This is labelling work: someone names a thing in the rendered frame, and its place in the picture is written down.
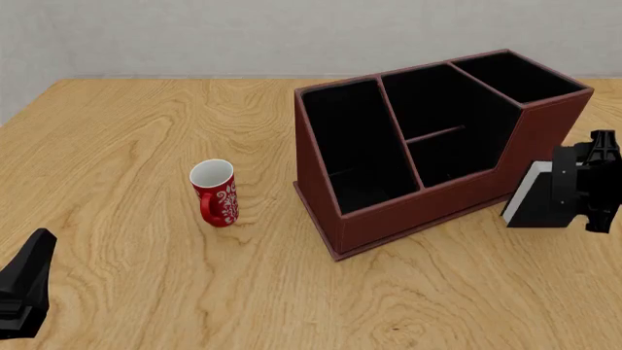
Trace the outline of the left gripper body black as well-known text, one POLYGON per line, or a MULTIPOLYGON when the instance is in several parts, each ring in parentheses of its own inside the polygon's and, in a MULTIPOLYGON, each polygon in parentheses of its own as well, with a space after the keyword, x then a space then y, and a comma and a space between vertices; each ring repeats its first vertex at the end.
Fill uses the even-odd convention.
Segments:
POLYGON ((48 297, 19 297, 0 292, 0 340, 36 337, 48 311, 48 297))

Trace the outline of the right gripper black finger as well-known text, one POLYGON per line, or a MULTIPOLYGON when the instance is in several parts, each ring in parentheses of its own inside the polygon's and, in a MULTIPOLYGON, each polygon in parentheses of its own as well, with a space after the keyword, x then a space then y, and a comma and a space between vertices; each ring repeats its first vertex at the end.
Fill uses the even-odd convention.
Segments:
POLYGON ((610 209, 589 208, 586 217, 588 222, 585 229, 590 232, 609 233, 612 223, 610 209))
POLYGON ((597 165, 605 162, 622 162, 622 155, 617 144, 614 130, 593 130, 590 133, 592 143, 585 163, 597 165))

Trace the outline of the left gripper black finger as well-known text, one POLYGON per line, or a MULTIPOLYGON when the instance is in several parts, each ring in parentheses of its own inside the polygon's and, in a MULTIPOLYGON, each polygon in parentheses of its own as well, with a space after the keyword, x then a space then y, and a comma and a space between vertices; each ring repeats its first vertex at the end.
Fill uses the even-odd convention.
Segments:
POLYGON ((48 229, 36 229, 0 270, 0 294, 14 299, 46 299, 56 241, 48 229))

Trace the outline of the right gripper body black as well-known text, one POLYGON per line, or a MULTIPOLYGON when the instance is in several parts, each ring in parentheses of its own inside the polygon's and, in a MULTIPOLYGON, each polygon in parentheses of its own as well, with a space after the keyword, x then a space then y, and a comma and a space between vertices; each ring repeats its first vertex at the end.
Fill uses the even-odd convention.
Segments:
POLYGON ((582 168, 578 188, 589 209, 616 212, 622 203, 622 162, 602 162, 582 168))

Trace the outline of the red-brown desk caddy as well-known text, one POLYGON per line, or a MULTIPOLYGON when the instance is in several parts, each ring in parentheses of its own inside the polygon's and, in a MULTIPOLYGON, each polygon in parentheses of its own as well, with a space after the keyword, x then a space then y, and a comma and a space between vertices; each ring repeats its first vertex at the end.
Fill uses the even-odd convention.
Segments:
POLYGON ((593 92, 508 49, 302 87, 294 187, 341 261, 507 200, 593 92))

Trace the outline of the red mug white pattern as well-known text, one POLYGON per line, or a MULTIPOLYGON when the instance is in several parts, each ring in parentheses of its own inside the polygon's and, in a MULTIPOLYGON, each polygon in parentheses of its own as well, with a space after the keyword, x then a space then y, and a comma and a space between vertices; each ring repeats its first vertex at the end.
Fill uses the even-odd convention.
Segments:
POLYGON ((224 159, 207 159, 196 165, 189 176, 199 198, 203 220, 212 227, 224 228, 239 218, 234 168, 224 159))

